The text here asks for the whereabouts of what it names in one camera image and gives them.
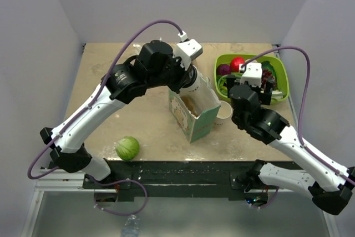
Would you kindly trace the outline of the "brown cardboard cup carrier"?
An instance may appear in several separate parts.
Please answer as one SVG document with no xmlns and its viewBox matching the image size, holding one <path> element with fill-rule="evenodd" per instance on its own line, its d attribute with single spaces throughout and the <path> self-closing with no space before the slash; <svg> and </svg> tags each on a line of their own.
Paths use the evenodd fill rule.
<svg viewBox="0 0 355 237">
<path fill-rule="evenodd" d="M 192 99 L 188 96 L 181 96 L 180 98 L 184 102 L 187 109 L 191 112 L 191 114 L 194 115 L 195 117 L 198 117 L 199 115 L 196 112 L 196 108 L 195 108 L 195 105 L 194 105 Z"/>
</svg>

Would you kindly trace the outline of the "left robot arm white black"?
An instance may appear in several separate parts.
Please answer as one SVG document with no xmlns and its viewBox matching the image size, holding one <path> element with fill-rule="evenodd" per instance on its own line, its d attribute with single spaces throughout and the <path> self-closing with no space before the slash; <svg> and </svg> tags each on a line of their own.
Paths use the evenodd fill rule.
<svg viewBox="0 0 355 237">
<path fill-rule="evenodd" d="M 84 141 L 113 113 L 133 99 L 144 96 L 150 88 L 167 86 L 178 93 L 197 80 L 192 62 L 202 54 L 202 46 L 194 39 L 169 44 L 153 40 L 142 46 L 121 64 L 116 64 L 103 77 L 93 94 L 61 125 L 43 128 L 40 135 L 51 148 L 53 163 L 68 173 L 83 171 L 102 188 L 110 188 L 115 175 L 103 158 L 92 156 Z"/>
</svg>

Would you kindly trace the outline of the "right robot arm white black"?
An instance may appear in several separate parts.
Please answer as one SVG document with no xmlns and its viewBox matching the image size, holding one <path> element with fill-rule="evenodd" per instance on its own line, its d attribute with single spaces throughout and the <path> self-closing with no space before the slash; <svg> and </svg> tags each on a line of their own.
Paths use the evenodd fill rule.
<svg viewBox="0 0 355 237">
<path fill-rule="evenodd" d="M 233 109 L 232 121 L 250 137 L 277 149 L 299 170 L 277 167 L 256 160 L 236 180 L 245 191 L 263 185 L 277 186 L 303 194 L 322 211 L 338 215 L 349 203 L 354 189 L 354 168 L 346 168 L 300 138 L 296 129 L 276 111 L 262 107 L 259 89 L 227 76 L 227 95 Z"/>
</svg>

